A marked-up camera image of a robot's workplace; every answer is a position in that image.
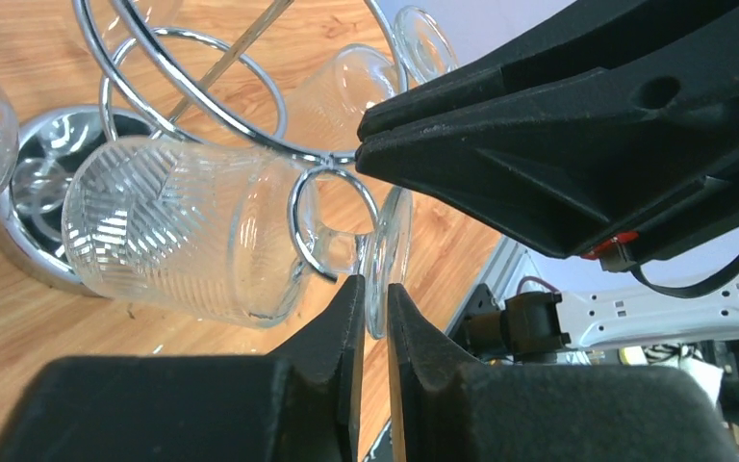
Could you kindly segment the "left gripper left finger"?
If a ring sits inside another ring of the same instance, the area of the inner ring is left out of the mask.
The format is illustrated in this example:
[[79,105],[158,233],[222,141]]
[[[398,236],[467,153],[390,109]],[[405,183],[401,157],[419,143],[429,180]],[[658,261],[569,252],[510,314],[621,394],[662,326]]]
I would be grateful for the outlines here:
[[264,355],[68,356],[24,389],[0,461],[354,461],[366,283]]

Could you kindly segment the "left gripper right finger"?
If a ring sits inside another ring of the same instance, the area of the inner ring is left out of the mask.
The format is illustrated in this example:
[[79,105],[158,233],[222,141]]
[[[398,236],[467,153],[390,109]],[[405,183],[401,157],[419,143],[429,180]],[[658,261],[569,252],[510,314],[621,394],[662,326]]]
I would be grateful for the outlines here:
[[686,372],[491,366],[388,290],[397,461],[735,461],[731,435]]

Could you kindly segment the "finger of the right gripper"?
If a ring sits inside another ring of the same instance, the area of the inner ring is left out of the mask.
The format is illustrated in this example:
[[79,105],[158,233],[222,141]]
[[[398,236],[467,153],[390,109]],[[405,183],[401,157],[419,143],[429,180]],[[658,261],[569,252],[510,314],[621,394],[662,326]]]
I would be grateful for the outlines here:
[[707,62],[739,82],[739,1],[575,1],[482,58],[368,110],[358,137],[594,70]]
[[739,227],[739,90],[595,70],[524,90],[455,71],[368,110],[361,173],[553,258],[669,259]]

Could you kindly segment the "chrome wine glass rack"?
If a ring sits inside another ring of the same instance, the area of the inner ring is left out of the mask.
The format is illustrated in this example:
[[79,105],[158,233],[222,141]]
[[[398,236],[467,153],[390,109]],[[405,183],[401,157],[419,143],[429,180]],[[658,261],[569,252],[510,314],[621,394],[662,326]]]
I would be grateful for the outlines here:
[[[246,141],[314,165],[348,165],[355,159],[351,150],[325,151],[286,141],[284,136],[289,117],[285,98],[271,77],[244,53],[284,12],[288,7],[287,2],[273,2],[234,45],[185,28],[150,26],[144,23],[137,7],[129,1],[114,1],[111,6],[119,19],[131,29],[131,36],[115,50],[109,50],[105,40],[98,36],[91,3],[76,1],[73,4],[87,49],[103,72],[98,104],[63,107],[38,115],[22,124],[16,132],[17,158],[14,164],[22,167],[32,160],[39,160],[42,168],[40,174],[30,180],[28,200],[19,201],[19,185],[13,180],[8,180],[6,189],[0,192],[0,247],[4,254],[14,265],[37,281],[53,289],[86,296],[91,296],[93,292],[83,285],[81,278],[64,257],[59,226],[45,231],[41,223],[31,222],[32,218],[44,213],[37,204],[44,188],[55,190],[58,199],[64,197],[65,182],[74,172],[73,167],[65,164],[64,158],[72,157],[77,164],[81,164],[100,141],[115,139],[115,108],[110,97],[112,90],[120,91],[133,108],[131,111],[121,111],[121,115],[146,124],[149,133],[184,141],[194,138],[191,133],[176,125],[176,115],[164,116],[150,106],[136,93],[121,72],[121,62],[132,48],[141,48],[149,60],[178,88],[183,95],[180,108],[196,106],[211,116],[219,116],[223,126]],[[160,37],[197,41],[221,50],[223,56],[210,69],[208,76],[200,82],[193,82],[187,72],[167,54]],[[207,88],[235,61],[249,68],[271,92],[277,110],[277,125],[273,133],[264,132],[241,116],[223,108],[207,92]]]

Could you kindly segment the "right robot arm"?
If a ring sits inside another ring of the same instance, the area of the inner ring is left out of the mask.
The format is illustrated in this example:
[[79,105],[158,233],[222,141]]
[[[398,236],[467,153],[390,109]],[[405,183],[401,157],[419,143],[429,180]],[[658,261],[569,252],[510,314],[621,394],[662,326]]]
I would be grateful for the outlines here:
[[739,338],[739,1],[576,1],[358,137],[361,173],[636,279],[475,303],[473,355]]

